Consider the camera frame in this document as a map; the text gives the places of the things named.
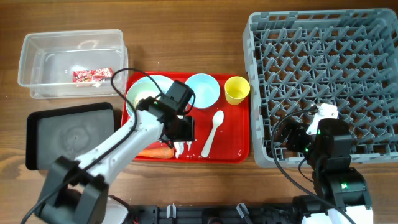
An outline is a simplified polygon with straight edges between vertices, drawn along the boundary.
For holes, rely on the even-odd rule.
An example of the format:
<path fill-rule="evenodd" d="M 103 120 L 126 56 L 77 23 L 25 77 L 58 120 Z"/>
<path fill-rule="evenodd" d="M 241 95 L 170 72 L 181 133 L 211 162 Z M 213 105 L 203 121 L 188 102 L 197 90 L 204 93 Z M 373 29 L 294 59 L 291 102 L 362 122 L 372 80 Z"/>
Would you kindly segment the white tissue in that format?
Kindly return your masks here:
<path fill-rule="evenodd" d="M 192 145 L 191 141 L 186 141 L 186 142 L 175 142 L 174 143 L 174 148 L 175 148 L 175 158 L 178 159 L 179 156 L 181 156 L 185 150 L 185 147 L 190 150 Z"/>

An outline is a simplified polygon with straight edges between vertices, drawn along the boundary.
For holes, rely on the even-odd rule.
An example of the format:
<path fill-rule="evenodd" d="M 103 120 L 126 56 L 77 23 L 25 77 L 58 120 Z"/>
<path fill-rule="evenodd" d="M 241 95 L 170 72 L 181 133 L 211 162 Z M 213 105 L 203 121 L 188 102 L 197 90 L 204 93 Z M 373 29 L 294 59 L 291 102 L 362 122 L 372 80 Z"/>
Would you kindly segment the light blue bowl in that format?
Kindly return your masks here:
<path fill-rule="evenodd" d="M 191 97 L 189 103 L 195 108 L 205 109 L 214 105 L 220 97 L 220 85 L 211 75 L 197 73 L 189 77 L 185 84 L 189 86 L 194 94 L 195 100 Z"/>

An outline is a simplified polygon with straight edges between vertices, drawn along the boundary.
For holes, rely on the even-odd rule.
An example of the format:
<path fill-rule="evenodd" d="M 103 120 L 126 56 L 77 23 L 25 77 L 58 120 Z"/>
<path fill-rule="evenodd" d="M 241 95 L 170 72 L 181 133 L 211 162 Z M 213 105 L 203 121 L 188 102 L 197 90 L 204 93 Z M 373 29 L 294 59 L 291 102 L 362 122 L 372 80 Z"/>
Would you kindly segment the light green bowl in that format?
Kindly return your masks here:
<path fill-rule="evenodd" d="M 126 98 L 131 103 L 126 103 L 126 109 L 129 114 L 132 116 L 132 109 L 136 109 L 137 104 L 142 100 L 148 97 L 155 97 L 160 93 L 159 89 L 153 82 L 140 82 L 135 83 L 132 87 L 130 87 L 127 92 Z"/>

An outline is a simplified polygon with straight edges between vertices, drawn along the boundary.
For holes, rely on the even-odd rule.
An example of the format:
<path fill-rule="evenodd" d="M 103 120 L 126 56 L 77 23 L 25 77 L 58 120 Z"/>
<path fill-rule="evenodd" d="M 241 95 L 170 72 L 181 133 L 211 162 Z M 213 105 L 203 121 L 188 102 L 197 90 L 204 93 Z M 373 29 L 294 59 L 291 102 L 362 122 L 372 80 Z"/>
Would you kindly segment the yellow plastic cup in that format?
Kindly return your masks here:
<path fill-rule="evenodd" d="M 226 101 L 231 105 L 238 105 L 248 96 L 250 89 L 250 84 L 245 78 L 231 77 L 224 84 Z"/>

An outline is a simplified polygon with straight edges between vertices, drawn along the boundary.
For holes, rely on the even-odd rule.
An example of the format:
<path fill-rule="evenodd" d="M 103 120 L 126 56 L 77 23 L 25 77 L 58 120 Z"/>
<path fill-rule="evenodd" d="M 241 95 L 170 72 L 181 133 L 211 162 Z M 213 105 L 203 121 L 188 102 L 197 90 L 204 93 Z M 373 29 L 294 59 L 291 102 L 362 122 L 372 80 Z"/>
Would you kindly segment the red snack wrapper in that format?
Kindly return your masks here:
<path fill-rule="evenodd" d="M 110 79 L 113 73 L 111 68 L 74 71 L 72 80 L 73 83 L 102 82 Z"/>

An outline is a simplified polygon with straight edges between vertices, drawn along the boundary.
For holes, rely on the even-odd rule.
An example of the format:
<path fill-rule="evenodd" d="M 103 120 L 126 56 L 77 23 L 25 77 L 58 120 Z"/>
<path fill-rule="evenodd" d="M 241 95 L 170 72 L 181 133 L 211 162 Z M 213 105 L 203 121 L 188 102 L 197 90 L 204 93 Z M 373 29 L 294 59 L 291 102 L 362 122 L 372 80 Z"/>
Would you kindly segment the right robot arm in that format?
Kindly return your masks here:
<path fill-rule="evenodd" d="M 371 197 L 364 177 L 351 164 L 353 138 L 342 120 L 325 118 L 308 134 L 303 123 L 285 119 L 280 123 L 277 141 L 287 141 L 287 149 L 304 154 L 312 167 L 315 193 L 293 198 L 293 218 L 310 218 L 314 214 L 330 215 L 335 209 L 345 216 L 356 208 L 371 211 Z"/>

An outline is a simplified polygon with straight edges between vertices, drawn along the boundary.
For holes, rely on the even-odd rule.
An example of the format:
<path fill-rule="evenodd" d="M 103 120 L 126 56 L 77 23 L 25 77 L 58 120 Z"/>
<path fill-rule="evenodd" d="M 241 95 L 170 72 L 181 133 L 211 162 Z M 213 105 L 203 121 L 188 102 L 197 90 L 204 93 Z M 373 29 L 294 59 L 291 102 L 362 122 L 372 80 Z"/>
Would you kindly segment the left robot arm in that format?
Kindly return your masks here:
<path fill-rule="evenodd" d="M 194 138 L 189 97 L 148 97 L 130 119 L 94 149 L 74 160 L 59 157 L 31 212 L 46 223 L 124 223 L 127 205 L 109 196 L 119 173 L 147 146 Z"/>

